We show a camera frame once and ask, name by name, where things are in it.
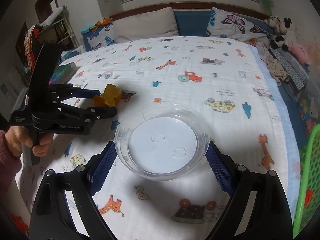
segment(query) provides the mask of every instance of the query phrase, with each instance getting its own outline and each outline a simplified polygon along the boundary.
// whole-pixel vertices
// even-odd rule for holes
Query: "butterfly pillow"
[[[99,49],[105,46],[116,44],[116,38],[112,30],[112,23],[99,27],[95,32],[88,35],[88,43],[91,50]]]
[[[267,31],[237,15],[215,7],[211,10],[207,36],[235,39],[253,46],[256,46],[261,41],[268,47],[269,35]]]

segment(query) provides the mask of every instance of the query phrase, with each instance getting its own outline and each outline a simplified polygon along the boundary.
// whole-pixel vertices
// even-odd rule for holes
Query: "screw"
[[[269,174],[272,176],[272,177],[275,177],[277,174],[274,170],[270,170],[269,171]]]
[[[45,174],[46,174],[47,176],[52,175],[52,173],[53,173],[53,170],[47,170],[47,171],[45,172]]]
[[[237,167],[238,171],[245,171],[246,170],[246,167],[244,167],[243,165],[239,165]]]
[[[85,168],[85,166],[84,166],[83,164],[80,164],[80,165],[78,165],[78,166],[76,167],[76,170],[77,170],[77,171],[83,171],[84,168]]]

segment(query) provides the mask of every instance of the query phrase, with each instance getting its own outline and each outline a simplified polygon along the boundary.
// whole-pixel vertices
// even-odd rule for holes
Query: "human hand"
[[[47,133],[39,139],[39,145],[33,147],[35,156],[43,157],[47,154],[50,144],[52,143],[53,133]],[[29,148],[32,147],[33,141],[28,133],[20,126],[11,126],[4,135],[8,149],[12,155],[19,157],[21,155],[21,143]]]

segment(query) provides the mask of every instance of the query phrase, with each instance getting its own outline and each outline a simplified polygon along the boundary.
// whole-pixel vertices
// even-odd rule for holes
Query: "wooden headboard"
[[[132,15],[157,11],[166,7],[171,7],[174,10],[179,10],[179,9],[211,10],[212,7],[215,7],[224,11],[245,15],[245,16],[257,18],[260,20],[265,20],[269,18],[268,15],[260,12],[256,12],[251,9],[247,9],[247,8],[243,8],[235,5],[228,5],[223,3],[212,3],[212,2],[174,2],[174,3],[154,4],[154,5],[143,6],[143,7],[135,8],[132,10],[124,11],[121,13],[117,13],[117,14],[111,15],[110,18],[113,18],[113,20],[118,20],[118,19],[122,19]]]

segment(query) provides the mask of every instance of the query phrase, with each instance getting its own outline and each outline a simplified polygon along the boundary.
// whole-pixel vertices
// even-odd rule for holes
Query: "pink sleeve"
[[[11,154],[4,135],[5,132],[0,131],[0,195],[7,192],[14,176],[21,169],[20,158]]]

